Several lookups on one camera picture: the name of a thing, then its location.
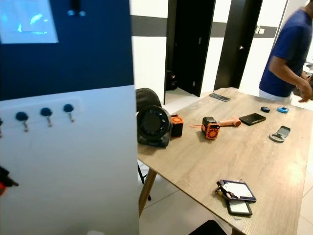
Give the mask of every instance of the black smartphone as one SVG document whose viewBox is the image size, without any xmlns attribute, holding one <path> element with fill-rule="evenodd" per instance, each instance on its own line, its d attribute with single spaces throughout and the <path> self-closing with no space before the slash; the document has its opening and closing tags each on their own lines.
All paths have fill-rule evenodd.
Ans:
<svg viewBox="0 0 313 235">
<path fill-rule="evenodd" d="M 227 209 L 230 215 L 252 215 L 252 210 L 246 201 L 227 201 Z"/>
<path fill-rule="evenodd" d="M 240 117 L 239 120 L 242 121 L 244 124 L 251 126 L 251 125 L 257 124 L 261 121 L 265 121 L 266 117 L 259 115 L 257 113 L 254 113 L 254 114 Z"/>
<path fill-rule="evenodd" d="M 225 96 L 222 96 L 222 95 L 216 94 L 216 93 L 209 94 L 209 96 L 216 98 L 216 99 L 219 99 L 219 100 L 224 101 L 224 102 L 230 101 L 230 98 L 227 98 Z"/>
</svg>

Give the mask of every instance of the blue t-shirt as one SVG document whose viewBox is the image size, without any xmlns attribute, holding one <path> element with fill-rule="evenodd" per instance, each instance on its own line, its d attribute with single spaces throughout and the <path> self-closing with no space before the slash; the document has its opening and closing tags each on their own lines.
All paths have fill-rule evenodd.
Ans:
<svg viewBox="0 0 313 235">
<path fill-rule="evenodd" d="M 291 94 L 294 85 L 281 80 L 269 71 L 270 60 L 272 56 L 286 59 L 287 66 L 295 74 L 301 76 L 311 39 L 312 19 L 305 11 L 299 9 L 285 23 L 270 53 L 260 82 L 262 91 L 280 97 L 287 97 Z"/>
</svg>

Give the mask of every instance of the gray stripe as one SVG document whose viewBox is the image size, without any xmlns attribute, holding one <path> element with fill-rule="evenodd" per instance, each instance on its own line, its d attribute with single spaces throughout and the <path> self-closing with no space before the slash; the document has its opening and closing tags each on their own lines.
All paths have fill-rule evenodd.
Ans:
<svg viewBox="0 0 313 235">
<path fill-rule="evenodd" d="M 225 36 L 227 23 L 212 22 L 211 38 L 223 38 Z"/>
<path fill-rule="evenodd" d="M 133 36 L 166 37 L 167 18 L 132 16 Z"/>
<path fill-rule="evenodd" d="M 264 34 L 254 34 L 254 38 L 275 38 L 277 27 L 260 26 L 265 29 Z"/>
</svg>

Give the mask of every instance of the doorway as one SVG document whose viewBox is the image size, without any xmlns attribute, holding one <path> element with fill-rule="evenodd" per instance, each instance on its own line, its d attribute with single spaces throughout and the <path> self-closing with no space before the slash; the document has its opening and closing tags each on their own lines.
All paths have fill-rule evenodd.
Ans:
<svg viewBox="0 0 313 235">
<path fill-rule="evenodd" d="M 262 0 L 232 0 L 214 90 L 239 88 Z"/>
<path fill-rule="evenodd" d="M 169 0 L 164 102 L 175 87 L 200 97 L 214 6 L 215 0 Z"/>
</svg>

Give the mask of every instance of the blue wall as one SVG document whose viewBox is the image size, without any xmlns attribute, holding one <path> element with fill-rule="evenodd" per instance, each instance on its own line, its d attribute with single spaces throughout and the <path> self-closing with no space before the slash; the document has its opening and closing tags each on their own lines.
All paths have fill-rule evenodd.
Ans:
<svg viewBox="0 0 313 235">
<path fill-rule="evenodd" d="M 134 84 L 128 0 L 51 0 L 56 44 L 0 45 L 0 100 Z"/>
</svg>

